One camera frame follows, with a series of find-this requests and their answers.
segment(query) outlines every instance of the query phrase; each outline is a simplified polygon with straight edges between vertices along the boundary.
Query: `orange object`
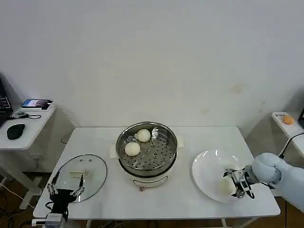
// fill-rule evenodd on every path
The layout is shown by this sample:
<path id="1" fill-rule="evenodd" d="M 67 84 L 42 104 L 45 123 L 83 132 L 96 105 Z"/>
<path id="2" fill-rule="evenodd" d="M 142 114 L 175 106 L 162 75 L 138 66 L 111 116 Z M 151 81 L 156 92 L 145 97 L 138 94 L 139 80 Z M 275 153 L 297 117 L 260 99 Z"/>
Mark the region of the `orange object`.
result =
<path id="1" fill-rule="evenodd" d="M 295 122 L 295 119 L 292 118 L 292 117 L 289 116 L 289 115 L 285 115 L 285 116 L 283 116 L 283 122 L 284 122 L 285 124 L 290 125 L 290 124 L 293 124 L 293 123 Z"/>

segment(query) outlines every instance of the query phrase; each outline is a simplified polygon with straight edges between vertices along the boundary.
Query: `floor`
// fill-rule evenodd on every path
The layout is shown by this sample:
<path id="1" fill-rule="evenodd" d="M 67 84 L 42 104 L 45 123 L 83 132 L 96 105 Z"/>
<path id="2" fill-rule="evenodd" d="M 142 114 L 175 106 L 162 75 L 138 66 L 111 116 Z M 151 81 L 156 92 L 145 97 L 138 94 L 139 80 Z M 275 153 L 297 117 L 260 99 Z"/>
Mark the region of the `floor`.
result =
<path id="1" fill-rule="evenodd" d="M 29 173 L 33 178 L 36 173 Z M 50 174 L 39 173 L 43 176 L 41 187 L 44 187 Z M 17 181 L 6 182 L 5 186 L 20 196 L 24 196 L 26 189 Z M 31 201 L 35 206 L 38 198 Z M 276 217 L 259 218 L 247 228 L 304 228 L 304 214 L 286 202 L 283 198 L 276 198 L 281 208 L 281 214 Z M 28 223 L 33 219 L 33 209 L 19 210 L 21 199 L 8 192 L 3 187 L 0 189 L 0 228 L 30 228 Z M 234 219 L 227 219 L 227 225 L 232 226 Z M 81 228 L 86 227 L 86 221 L 77 221 Z M 221 227 L 221 221 L 216 220 L 159 220 L 159 221 L 92 221 L 91 228 L 194 228 L 194 227 Z"/>

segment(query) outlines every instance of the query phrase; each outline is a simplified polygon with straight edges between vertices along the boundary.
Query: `smartphone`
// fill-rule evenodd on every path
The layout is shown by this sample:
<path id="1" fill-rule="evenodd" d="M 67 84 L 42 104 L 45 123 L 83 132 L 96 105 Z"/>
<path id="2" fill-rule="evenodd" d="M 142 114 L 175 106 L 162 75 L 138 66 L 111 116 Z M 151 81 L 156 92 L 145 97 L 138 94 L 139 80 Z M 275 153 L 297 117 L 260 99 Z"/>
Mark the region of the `smartphone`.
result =
<path id="1" fill-rule="evenodd" d="M 41 108 L 47 109 L 49 104 L 52 103 L 51 100 L 26 100 L 21 105 L 21 108 Z"/>

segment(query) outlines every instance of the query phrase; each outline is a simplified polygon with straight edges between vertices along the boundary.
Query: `stainless steel pot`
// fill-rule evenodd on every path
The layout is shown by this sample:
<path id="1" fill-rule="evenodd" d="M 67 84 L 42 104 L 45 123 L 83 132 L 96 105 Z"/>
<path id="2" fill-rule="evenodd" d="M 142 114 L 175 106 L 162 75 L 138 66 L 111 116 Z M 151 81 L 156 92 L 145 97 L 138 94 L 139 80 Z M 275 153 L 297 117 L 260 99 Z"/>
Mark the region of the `stainless steel pot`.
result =
<path id="1" fill-rule="evenodd" d="M 141 129 L 147 129 L 151 138 L 147 142 L 136 139 L 135 134 Z M 127 143 L 136 142 L 141 151 L 136 156 L 128 156 L 124 148 Z M 141 122 L 125 129 L 116 141 L 116 153 L 119 163 L 129 174 L 141 177 L 157 177 L 174 164 L 177 156 L 177 138 L 173 131 L 160 123 Z"/>

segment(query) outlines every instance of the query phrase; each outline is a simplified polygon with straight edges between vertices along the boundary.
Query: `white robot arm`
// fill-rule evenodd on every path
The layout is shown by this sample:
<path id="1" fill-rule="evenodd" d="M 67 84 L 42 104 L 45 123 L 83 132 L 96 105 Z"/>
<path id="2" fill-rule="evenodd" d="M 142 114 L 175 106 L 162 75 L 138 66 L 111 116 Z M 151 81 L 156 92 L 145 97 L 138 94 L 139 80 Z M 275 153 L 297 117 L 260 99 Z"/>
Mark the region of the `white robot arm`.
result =
<path id="1" fill-rule="evenodd" d="M 252 165 L 242 170 L 226 169 L 237 191 L 232 196 L 241 198 L 246 193 L 254 199 L 250 185 L 266 183 L 277 189 L 282 197 L 304 212 L 304 169 L 293 167 L 272 153 L 257 156 Z"/>
<path id="2" fill-rule="evenodd" d="M 304 212 L 304 169 L 293 167 L 272 153 L 263 153 L 253 160 L 252 172 L 260 182 L 273 186 L 286 201 Z"/>

